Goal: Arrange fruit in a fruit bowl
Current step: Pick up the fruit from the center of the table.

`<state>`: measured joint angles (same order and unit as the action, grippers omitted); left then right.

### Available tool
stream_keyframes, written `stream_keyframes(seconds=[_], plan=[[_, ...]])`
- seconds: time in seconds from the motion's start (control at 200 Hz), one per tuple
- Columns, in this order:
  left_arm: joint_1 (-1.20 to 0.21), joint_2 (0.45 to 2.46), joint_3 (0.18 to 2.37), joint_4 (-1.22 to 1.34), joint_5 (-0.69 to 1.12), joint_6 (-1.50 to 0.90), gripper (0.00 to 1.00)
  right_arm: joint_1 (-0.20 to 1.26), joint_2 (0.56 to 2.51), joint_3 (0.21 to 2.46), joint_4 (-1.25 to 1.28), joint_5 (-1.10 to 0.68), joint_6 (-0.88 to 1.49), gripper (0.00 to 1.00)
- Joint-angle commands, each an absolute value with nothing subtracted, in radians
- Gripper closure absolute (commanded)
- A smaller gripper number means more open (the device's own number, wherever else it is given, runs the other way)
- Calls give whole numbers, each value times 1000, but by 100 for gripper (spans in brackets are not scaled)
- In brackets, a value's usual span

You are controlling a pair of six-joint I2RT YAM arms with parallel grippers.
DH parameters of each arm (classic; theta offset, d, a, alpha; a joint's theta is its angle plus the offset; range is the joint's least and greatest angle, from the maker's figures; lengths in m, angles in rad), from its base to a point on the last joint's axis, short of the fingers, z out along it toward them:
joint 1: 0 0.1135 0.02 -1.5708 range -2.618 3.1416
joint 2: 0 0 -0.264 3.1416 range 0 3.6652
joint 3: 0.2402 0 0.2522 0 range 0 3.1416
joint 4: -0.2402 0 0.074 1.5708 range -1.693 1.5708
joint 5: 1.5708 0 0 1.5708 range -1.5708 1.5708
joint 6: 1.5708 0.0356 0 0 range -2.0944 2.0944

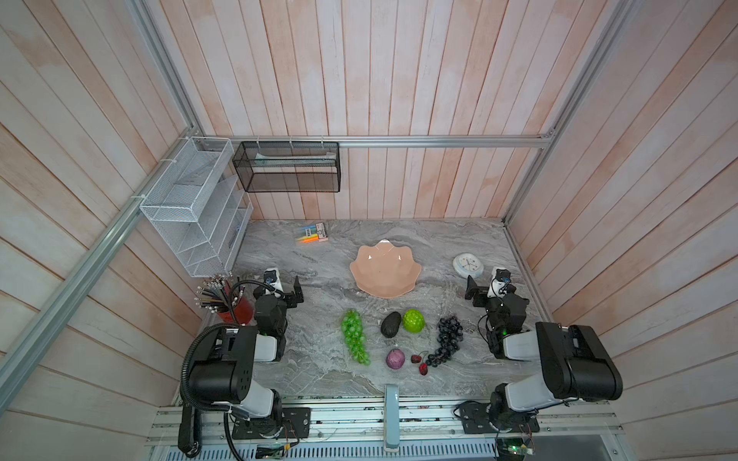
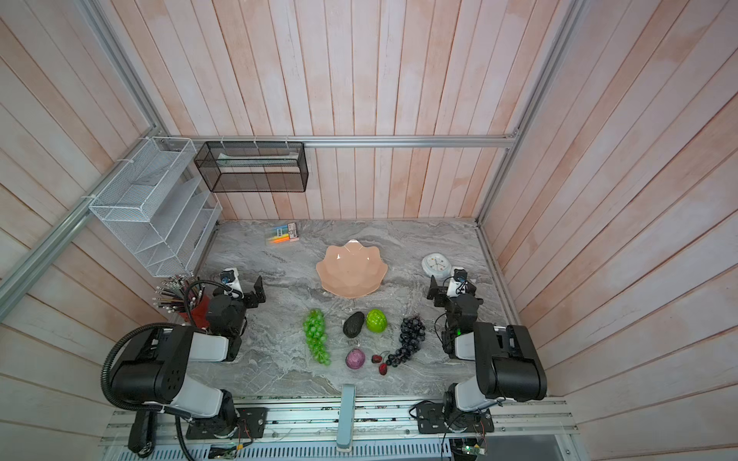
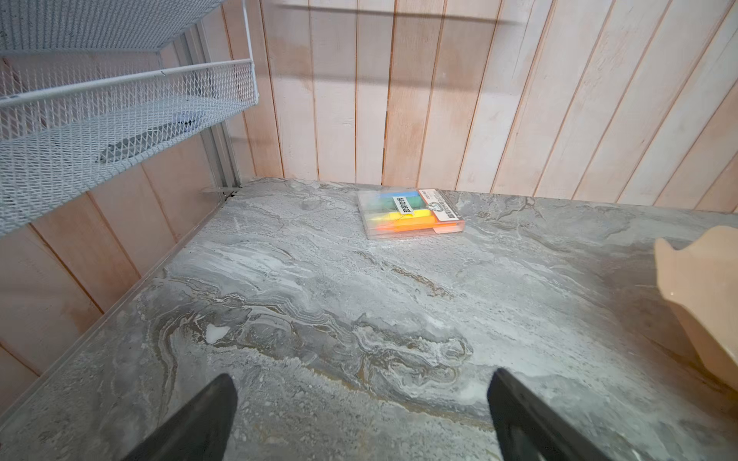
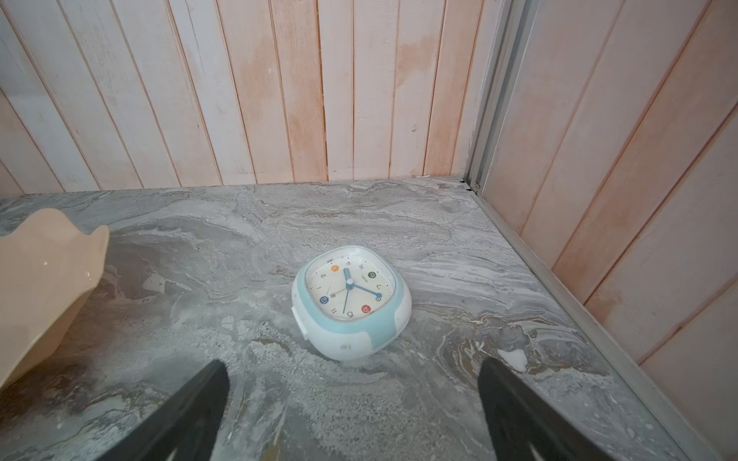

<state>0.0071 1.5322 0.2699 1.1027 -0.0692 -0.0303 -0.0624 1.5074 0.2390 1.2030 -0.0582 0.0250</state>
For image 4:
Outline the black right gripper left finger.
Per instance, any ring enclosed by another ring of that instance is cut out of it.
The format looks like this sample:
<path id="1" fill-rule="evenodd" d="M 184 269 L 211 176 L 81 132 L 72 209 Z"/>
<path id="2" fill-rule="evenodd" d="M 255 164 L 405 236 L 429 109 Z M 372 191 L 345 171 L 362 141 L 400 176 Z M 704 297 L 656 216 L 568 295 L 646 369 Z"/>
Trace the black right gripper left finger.
<path id="1" fill-rule="evenodd" d="M 230 390 L 227 366 L 213 360 L 101 460 L 209 460 Z"/>

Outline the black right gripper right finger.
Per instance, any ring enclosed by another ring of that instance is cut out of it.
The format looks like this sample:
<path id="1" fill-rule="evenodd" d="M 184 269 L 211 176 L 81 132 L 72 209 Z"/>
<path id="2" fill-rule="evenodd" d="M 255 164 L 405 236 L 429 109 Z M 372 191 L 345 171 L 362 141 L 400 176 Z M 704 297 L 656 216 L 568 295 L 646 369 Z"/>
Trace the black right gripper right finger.
<path id="1" fill-rule="evenodd" d="M 507 365 L 488 357 L 478 387 L 498 460 L 609 460 Z"/>

